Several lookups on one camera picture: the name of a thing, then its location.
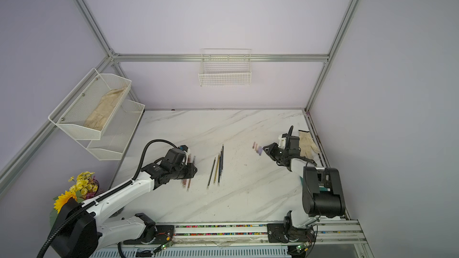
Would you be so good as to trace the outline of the red pencil with orange cap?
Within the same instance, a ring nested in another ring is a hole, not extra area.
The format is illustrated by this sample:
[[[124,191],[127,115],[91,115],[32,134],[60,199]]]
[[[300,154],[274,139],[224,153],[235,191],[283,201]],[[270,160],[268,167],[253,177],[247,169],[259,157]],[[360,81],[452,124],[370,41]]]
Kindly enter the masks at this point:
[[[192,163],[190,166],[190,177],[188,178],[188,185],[186,187],[187,192],[190,190],[191,181],[192,181],[192,178],[194,177],[195,162],[196,162],[196,156],[193,156]]]

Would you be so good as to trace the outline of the yellow pencil with clear cap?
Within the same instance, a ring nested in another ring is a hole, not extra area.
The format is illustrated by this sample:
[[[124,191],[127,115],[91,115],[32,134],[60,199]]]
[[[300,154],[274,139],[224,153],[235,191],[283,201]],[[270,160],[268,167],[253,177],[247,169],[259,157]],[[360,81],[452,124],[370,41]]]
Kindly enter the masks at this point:
[[[216,160],[215,174],[214,174],[214,179],[213,179],[213,184],[214,185],[216,184],[216,181],[217,181],[217,178],[218,178],[220,158],[221,158],[221,154],[219,153],[218,156],[217,156],[217,160]]]

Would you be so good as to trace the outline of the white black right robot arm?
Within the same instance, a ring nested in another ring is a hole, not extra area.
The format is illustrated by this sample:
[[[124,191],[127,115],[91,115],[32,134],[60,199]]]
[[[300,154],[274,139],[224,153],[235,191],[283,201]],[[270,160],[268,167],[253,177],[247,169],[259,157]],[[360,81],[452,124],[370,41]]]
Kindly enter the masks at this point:
[[[345,215],[345,199],[339,171],[315,162],[319,148],[309,131],[280,135],[279,143],[262,150],[278,166],[299,175],[302,183],[302,210],[288,211],[282,223],[267,225],[269,242],[305,242],[316,237],[313,225],[320,219]]]

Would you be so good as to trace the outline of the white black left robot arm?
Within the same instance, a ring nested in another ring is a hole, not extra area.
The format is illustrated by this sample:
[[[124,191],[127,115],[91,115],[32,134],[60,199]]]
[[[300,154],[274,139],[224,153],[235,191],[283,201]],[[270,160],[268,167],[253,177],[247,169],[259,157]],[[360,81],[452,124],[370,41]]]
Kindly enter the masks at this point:
[[[194,177],[197,168],[188,162],[188,157],[187,146],[173,147],[153,163],[140,163],[135,175],[114,189],[82,203],[71,198],[57,215],[38,257],[43,257],[49,247],[62,258],[88,258],[120,242],[152,244],[167,240],[167,234],[160,234],[156,223],[144,213],[115,222],[107,220],[128,203],[171,180]]]

